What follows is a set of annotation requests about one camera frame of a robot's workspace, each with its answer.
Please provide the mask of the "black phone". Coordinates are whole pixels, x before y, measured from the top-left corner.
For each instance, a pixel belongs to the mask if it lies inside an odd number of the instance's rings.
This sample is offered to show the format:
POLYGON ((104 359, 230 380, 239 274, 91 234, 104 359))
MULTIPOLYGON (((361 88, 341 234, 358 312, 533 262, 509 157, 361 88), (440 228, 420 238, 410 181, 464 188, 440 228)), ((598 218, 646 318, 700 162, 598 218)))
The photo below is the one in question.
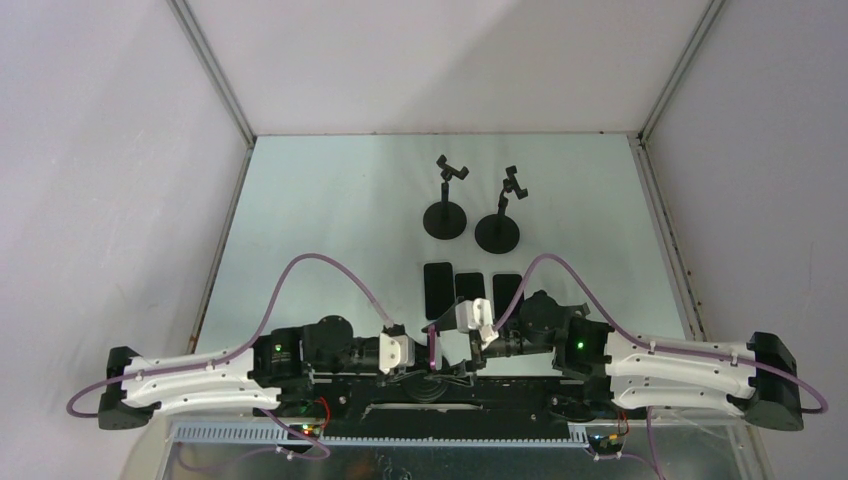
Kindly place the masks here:
POLYGON ((455 297, 458 301, 486 299, 485 277, 481 272, 459 272, 454 276, 455 297))
POLYGON ((496 273, 492 276, 494 315, 497 319, 509 309, 522 280, 518 273, 496 273))

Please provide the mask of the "teal blue phone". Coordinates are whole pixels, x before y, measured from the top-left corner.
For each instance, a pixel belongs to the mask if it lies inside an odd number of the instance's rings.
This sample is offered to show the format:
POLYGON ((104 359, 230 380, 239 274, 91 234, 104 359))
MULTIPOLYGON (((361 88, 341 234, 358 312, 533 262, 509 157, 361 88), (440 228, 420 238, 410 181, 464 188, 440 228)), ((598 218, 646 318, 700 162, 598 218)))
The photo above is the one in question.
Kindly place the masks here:
POLYGON ((425 318, 438 320, 455 301, 454 270, 450 262, 433 262, 423 266, 425 318))

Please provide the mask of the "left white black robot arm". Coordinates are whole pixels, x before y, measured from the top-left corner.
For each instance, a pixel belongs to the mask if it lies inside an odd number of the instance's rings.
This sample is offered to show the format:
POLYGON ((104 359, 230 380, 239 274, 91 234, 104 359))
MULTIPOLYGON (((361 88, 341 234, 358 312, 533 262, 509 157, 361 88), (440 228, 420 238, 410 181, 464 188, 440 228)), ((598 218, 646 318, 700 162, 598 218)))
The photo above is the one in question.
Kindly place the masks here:
POLYGON ((357 337, 348 320, 331 315, 301 327, 259 336, 240 353, 222 350, 148 360, 129 347, 114 347, 110 381, 95 414, 102 430, 130 430, 158 414, 267 410, 279 416, 323 413, 329 397, 316 392, 316 376, 364 375, 379 385, 421 379, 443 387, 446 367, 438 336, 421 344, 401 325, 375 337, 357 337))

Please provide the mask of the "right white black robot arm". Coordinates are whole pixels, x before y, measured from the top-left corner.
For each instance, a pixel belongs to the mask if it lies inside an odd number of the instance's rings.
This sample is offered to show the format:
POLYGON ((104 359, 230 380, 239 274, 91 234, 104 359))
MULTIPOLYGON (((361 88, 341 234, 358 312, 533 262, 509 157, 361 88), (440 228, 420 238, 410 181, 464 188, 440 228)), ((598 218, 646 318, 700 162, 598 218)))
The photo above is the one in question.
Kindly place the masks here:
POLYGON ((756 332, 741 343, 625 335, 588 312, 539 290, 501 328, 491 302, 477 298, 454 303, 422 331, 429 340, 443 331, 465 334, 482 359, 551 352, 553 369, 583 384, 583 408, 596 418, 618 408, 695 408, 764 429, 803 429, 799 387, 791 380, 797 362, 777 335, 756 332))

